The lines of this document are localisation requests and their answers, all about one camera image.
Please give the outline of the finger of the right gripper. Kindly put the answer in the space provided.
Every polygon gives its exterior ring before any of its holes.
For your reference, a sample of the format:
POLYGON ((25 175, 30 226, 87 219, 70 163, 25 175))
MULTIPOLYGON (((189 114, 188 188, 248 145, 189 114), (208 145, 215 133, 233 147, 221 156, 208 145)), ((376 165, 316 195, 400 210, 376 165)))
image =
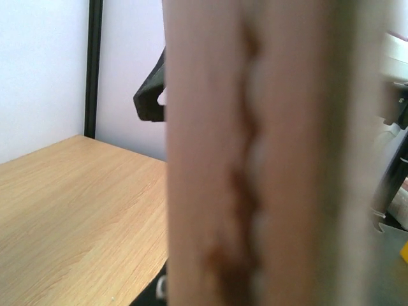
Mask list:
POLYGON ((135 104, 138 118, 142 121, 165 121, 165 106, 160 105, 158 102, 158 98, 162 95, 165 89, 164 63, 165 48, 157 60, 156 65, 133 96, 133 102, 135 104))

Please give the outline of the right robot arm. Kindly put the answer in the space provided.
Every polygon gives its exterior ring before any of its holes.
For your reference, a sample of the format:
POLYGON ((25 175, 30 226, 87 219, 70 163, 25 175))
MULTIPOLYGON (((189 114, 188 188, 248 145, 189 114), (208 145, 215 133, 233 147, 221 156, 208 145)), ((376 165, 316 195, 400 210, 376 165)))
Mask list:
MULTIPOLYGON (((163 122, 164 54, 133 96, 142 121, 163 122)), ((386 170, 379 190, 383 193, 376 211, 390 226, 407 230, 407 36, 389 31, 386 35, 384 74, 391 80, 391 97, 381 112, 381 132, 375 144, 386 155, 386 170)))

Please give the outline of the pink leather card holder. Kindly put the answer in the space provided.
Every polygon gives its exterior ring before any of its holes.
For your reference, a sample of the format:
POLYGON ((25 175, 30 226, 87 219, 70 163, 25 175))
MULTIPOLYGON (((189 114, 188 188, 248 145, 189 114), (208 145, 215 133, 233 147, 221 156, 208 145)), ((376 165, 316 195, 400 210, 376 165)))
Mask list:
POLYGON ((164 1, 168 303, 370 305, 390 1, 164 1))

